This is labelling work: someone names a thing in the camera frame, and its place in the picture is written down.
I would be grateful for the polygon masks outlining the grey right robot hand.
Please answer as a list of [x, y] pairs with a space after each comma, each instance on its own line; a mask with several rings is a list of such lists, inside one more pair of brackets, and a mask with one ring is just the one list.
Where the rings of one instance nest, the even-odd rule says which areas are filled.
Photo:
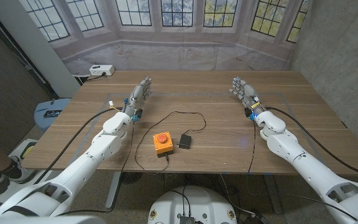
[[234, 96], [240, 99], [248, 117], [256, 118], [265, 111], [260, 102], [259, 96], [249, 83], [241, 77], [234, 77], [232, 88], [229, 90]]

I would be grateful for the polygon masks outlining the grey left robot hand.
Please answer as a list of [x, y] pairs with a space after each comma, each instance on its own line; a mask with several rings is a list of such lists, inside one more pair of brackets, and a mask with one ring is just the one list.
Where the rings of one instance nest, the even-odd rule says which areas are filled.
[[152, 79], [145, 77], [130, 94], [122, 112], [133, 117], [135, 112], [144, 106], [145, 101], [152, 93]]

